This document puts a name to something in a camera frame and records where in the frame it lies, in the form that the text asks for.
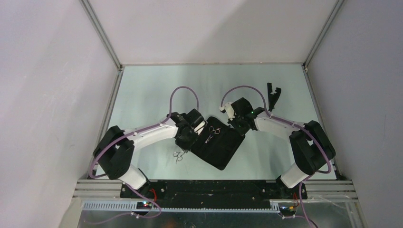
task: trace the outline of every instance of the scissors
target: scissors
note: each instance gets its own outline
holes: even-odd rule
[[[219,134],[219,133],[221,132],[221,130],[220,130],[221,128],[222,128],[222,127],[217,128],[217,129],[214,129],[213,126],[210,126],[210,127],[209,127],[210,136],[207,138],[207,140],[206,140],[204,143],[208,143],[208,142],[210,141],[210,139],[211,139],[215,134]]]
[[[181,151],[181,152],[177,151],[177,152],[174,152],[174,153],[173,153],[173,156],[176,158],[175,164],[183,160],[183,157],[182,157],[182,156],[183,156],[185,153],[187,153],[187,151]]]

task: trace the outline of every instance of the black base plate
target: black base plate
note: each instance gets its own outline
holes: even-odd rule
[[[284,193],[274,181],[266,180],[152,180],[150,188],[164,208],[265,209],[270,207],[269,200],[298,195],[298,185]],[[122,189],[121,198],[139,198],[125,185]],[[307,199],[305,185],[302,189],[302,198]],[[146,197],[153,199],[154,194],[148,192]]]

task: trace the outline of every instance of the gray wall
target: gray wall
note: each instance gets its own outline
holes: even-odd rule
[[[369,227],[401,227],[403,1],[349,0],[308,66]]]
[[[0,5],[0,227],[55,228],[116,69],[78,0]]]
[[[93,0],[123,64],[302,63],[336,0]]]

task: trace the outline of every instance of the purple cable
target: purple cable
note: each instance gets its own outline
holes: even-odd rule
[[[85,221],[85,220],[84,220],[84,222],[87,223],[87,224],[90,224],[90,225],[99,225],[99,224],[103,224],[103,223],[109,222],[109,221],[111,221],[111,220],[114,220],[115,218],[120,217],[120,216],[123,216],[123,215],[136,215],[136,217],[139,217],[139,218],[146,218],[146,219],[155,218],[155,217],[161,215],[162,208],[160,207],[160,205],[158,205],[158,204],[157,204],[156,202],[154,202],[153,200],[148,199],[148,198],[146,198],[145,196],[143,196],[142,194],[140,194],[140,193],[139,193],[138,191],[136,191],[132,186],[130,186],[130,185],[128,185],[128,184],[126,184],[126,186],[127,186],[128,188],[130,188],[130,190],[132,190],[134,193],[136,193],[137,196],[139,196],[140,198],[142,198],[142,199],[144,199],[144,200],[146,200],[146,201],[150,201],[155,207],[157,207],[157,208],[158,208],[158,214],[152,215],[152,216],[145,216],[145,215],[136,214],[136,213],[134,213],[134,212],[124,212],[124,213],[117,214],[117,215],[115,215],[115,216],[113,216],[113,217],[111,217],[111,218],[108,218],[107,220],[104,220],[104,221],[100,221],[100,222],[88,222],[88,221]]]
[[[296,215],[295,217],[293,217],[293,216],[284,216],[284,218],[285,219],[294,219],[294,218],[303,218],[303,219],[305,219],[304,216],[300,216],[300,215]],[[314,221],[312,221],[311,219],[309,219],[309,221],[315,226],[315,228],[319,228],[319,226]]]
[[[171,97],[169,98],[169,114],[167,115],[167,117],[166,117],[161,123],[157,123],[157,124],[154,124],[154,125],[151,125],[151,126],[148,126],[148,127],[145,127],[145,128],[139,129],[139,130],[136,130],[135,132],[136,132],[136,133],[140,133],[140,132],[143,132],[143,131],[147,131],[147,130],[149,130],[149,129],[152,129],[152,128],[154,128],[154,127],[159,126],[160,124],[163,124],[163,123],[167,122],[167,121],[171,118],[171,115],[172,115],[172,100],[173,100],[173,95],[175,94],[176,91],[178,91],[178,90],[181,89],[181,88],[188,89],[188,90],[190,90],[190,91],[193,93],[193,95],[194,95],[195,98],[196,98],[196,109],[199,110],[199,98],[197,97],[196,93],[195,93],[190,87],[187,87],[187,86],[179,86],[179,87],[177,87],[176,89],[174,89],[174,91],[172,91]],[[118,142],[121,141],[122,139],[127,138],[128,136],[131,136],[131,135],[134,135],[134,132],[127,133],[127,134],[125,134],[125,135],[123,135],[123,136],[121,136],[121,137],[119,137],[119,138],[113,140],[109,145],[107,145],[107,146],[94,158],[93,162],[91,163],[91,166],[90,166],[90,169],[89,169],[89,172],[88,172],[89,177],[91,177],[92,179],[97,179],[97,178],[106,176],[106,173],[105,173],[105,174],[101,174],[101,175],[93,175],[93,174],[92,174],[92,170],[94,169],[95,165],[97,164],[97,162],[99,161],[99,159],[102,157],[102,155],[104,155],[104,153],[106,153],[106,151],[108,151],[109,148],[111,148],[112,146],[114,146],[116,143],[118,143]],[[137,192],[135,189],[133,189],[132,186],[130,186],[130,185],[128,185],[128,184],[126,184],[126,185],[128,186],[128,188],[130,188],[130,190],[132,190],[132,191],[133,191],[136,195],[138,195],[140,198],[142,198],[142,199],[144,199],[144,200],[147,200],[147,201],[149,200],[149,199],[147,199],[145,196],[143,196],[143,195],[141,195],[139,192]],[[154,206],[156,206],[156,207],[158,208],[159,211],[158,211],[158,214],[157,214],[157,215],[153,215],[153,216],[143,216],[143,215],[138,215],[138,214],[136,214],[136,216],[139,217],[139,218],[146,218],[146,219],[151,219],[151,218],[155,218],[155,217],[159,216],[159,215],[161,214],[161,211],[162,211],[161,207],[160,207],[157,203],[155,203],[154,201],[151,201],[151,203],[152,203]],[[93,223],[93,222],[86,222],[86,223],[92,224],[92,225],[98,225],[98,224],[102,224],[102,223],[109,222],[109,221],[111,221],[111,220],[113,220],[113,219],[115,219],[115,218],[117,218],[117,217],[123,216],[123,215],[132,215],[132,213],[135,214],[134,212],[125,212],[125,213],[121,213],[121,214],[115,215],[115,216],[113,216],[112,218],[109,218],[109,219],[107,219],[107,220],[105,220],[105,221],[94,222],[94,223]]]
[[[319,144],[319,142],[314,138],[314,136],[313,136],[308,130],[306,130],[304,127],[300,126],[299,124],[295,124],[295,123],[293,123],[293,122],[291,122],[291,121],[288,121],[288,120],[285,120],[285,119],[283,119],[283,118],[280,118],[280,117],[277,117],[277,116],[272,115],[271,112],[269,112],[269,111],[267,110],[267,107],[266,107],[266,100],[264,99],[263,94],[262,94],[258,89],[256,89],[255,87],[252,87],[252,86],[249,86],[249,85],[243,85],[243,86],[241,85],[241,86],[237,86],[237,87],[234,87],[234,88],[230,89],[228,92],[226,92],[226,93],[224,94],[224,97],[223,97],[222,100],[221,100],[221,107],[222,107],[222,105],[224,104],[224,99],[225,99],[225,97],[227,96],[227,94],[229,94],[229,93],[232,92],[233,90],[239,89],[239,88],[249,88],[249,89],[253,89],[253,90],[255,90],[256,92],[258,92],[259,95],[260,95],[260,97],[261,97],[262,100],[263,100],[263,107],[264,107],[264,110],[265,110],[267,116],[269,116],[269,117],[272,118],[272,119],[278,120],[278,121],[280,121],[280,122],[283,122],[283,123],[286,123],[286,124],[289,124],[289,125],[294,125],[295,127],[297,127],[297,128],[299,128],[300,130],[302,130],[305,134],[307,134],[308,137],[309,137],[309,138],[314,142],[314,144],[318,147],[320,153],[322,154],[322,156],[323,156],[323,158],[325,159],[326,164],[327,164],[327,171],[317,171],[317,172],[327,174],[327,173],[330,173],[330,172],[332,171],[332,166],[331,166],[331,164],[330,164],[329,159],[328,159],[327,156],[326,156],[325,151],[323,150],[323,148],[322,148],[322,146]],[[301,202],[301,207],[302,207],[302,210],[303,210],[303,212],[304,212],[304,216],[305,216],[304,218],[307,220],[307,222],[308,222],[308,224],[310,225],[310,227],[312,227],[311,222],[310,222],[311,220],[308,218],[308,215],[307,215],[307,213],[306,213],[306,211],[305,211],[305,208],[304,208],[304,203],[302,202],[302,182],[308,180],[308,179],[311,178],[311,177],[312,177],[312,175],[311,175],[311,176],[308,176],[308,177],[305,178],[305,179],[303,179],[303,180],[299,183],[299,201]]]
[[[161,122],[161,124],[167,122],[167,121],[169,120],[169,118],[171,118],[173,95],[175,94],[176,91],[178,91],[178,89],[181,89],[181,88],[188,89],[188,90],[190,90],[190,91],[194,94],[194,96],[195,96],[195,98],[196,98],[196,107],[197,107],[197,110],[199,110],[199,98],[197,97],[196,93],[195,93],[191,88],[189,88],[189,87],[187,87],[187,86],[180,86],[180,87],[177,87],[177,88],[174,89],[174,91],[171,93],[171,97],[169,98],[169,114],[168,114],[168,116]],[[143,131],[147,131],[147,130],[152,129],[152,128],[154,128],[154,127],[157,127],[157,126],[159,126],[159,125],[160,125],[160,123],[157,123],[157,124],[154,124],[154,125],[151,125],[151,126],[148,126],[148,127],[145,127],[145,128],[139,129],[139,130],[136,130],[136,132],[137,132],[137,133],[140,133],[140,132],[143,132]],[[102,157],[102,155],[104,155],[104,153],[106,153],[106,151],[109,150],[109,148],[111,148],[112,146],[114,146],[116,143],[118,143],[118,142],[121,141],[122,139],[124,139],[124,138],[126,138],[126,137],[128,137],[128,136],[131,136],[131,135],[133,135],[133,134],[134,134],[134,132],[125,134],[125,135],[123,135],[123,136],[121,136],[121,137],[115,139],[115,140],[114,140],[113,142],[111,142],[109,145],[107,145],[107,146],[97,155],[97,157],[95,157],[95,159],[92,161],[91,166],[90,166],[90,168],[89,168],[89,172],[88,172],[89,177],[91,177],[92,179],[97,179],[97,178],[106,176],[106,174],[101,174],[101,175],[97,175],[97,176],[93,175],[93,174],[92,174],[92,170],[94,169],[94,166],[95,166],[96,163],[99,161],[99,159]]]

